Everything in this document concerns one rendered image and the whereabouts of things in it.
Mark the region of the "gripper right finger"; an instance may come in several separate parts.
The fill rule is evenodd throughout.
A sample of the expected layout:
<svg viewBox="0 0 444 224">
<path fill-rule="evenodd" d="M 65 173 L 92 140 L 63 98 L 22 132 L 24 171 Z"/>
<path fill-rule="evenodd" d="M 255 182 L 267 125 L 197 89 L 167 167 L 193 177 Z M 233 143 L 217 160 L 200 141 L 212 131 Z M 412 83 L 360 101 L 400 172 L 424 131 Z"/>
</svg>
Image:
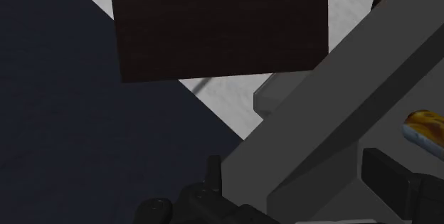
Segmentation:
<svg viewBox="0 0 444 224">
<path fill-rule="evenodd" d="M 401 219 L 444 224 L 444 179 L 414 173 L 377 148 L 365 148 L 362 181 Z"/>
</svg>

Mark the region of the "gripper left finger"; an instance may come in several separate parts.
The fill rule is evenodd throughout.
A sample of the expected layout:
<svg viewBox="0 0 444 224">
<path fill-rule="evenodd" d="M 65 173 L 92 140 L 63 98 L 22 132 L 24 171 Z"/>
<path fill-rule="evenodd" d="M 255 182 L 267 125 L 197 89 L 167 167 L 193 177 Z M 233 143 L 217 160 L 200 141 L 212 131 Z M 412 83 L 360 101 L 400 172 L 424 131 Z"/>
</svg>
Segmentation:
<svg viewBox="0 0 444 224">
<path fill-rule="evenodd" d="M 138 206 L 133 224 L 223 224 L 230 214 L 230 201 L 222 196 L 221 157 L 206 162 L 202 182 L 185 186 L 175 203 L 150 198 Z"/>
</svg>

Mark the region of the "yellow and blue oblong object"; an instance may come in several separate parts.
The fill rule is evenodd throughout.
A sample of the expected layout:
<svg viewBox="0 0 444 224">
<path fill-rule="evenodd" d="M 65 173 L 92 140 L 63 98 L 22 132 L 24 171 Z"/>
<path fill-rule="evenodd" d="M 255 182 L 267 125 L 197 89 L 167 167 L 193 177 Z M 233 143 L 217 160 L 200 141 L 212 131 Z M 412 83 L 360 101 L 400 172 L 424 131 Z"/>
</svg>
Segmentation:
<svg viewBox="0 0 444 224">
<path fill-rule="evenodd" d="M 444 162 L 444 117 L 429 110 L 418 110 L 407 116 L 403 136 L 411 143 Z"/>
</svg>

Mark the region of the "grey table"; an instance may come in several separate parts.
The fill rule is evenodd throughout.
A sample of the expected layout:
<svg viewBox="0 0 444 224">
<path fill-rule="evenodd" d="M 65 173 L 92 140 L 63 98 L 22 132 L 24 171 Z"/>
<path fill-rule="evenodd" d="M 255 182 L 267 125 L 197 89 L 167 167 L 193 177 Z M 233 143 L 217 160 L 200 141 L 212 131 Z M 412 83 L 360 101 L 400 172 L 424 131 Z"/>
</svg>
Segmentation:
<svg viewBox="0 0 444 224">
<path fill-rule="evenodd" d="M 404 224 L 361 182 L 361 156 L 376 147 L 444 178 L 403 138 L 416 110 L 444 116 L 444 0 L 382 0 L 223 161 L 223 195 L 282 224 Z"/>
</svg>

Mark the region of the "dark brown robot stand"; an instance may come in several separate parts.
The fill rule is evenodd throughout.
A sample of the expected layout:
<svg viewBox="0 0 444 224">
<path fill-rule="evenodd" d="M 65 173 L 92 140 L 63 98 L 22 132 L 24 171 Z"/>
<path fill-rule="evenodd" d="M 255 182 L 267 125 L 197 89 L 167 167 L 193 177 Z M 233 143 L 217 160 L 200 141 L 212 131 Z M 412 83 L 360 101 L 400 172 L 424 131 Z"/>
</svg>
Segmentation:
<svg viewBox="0 0 444 224">
<path fill-rule="evenodd" d="M 112 0 L 123 82 L 314 69 L 328 0 Z"/>
</svg>

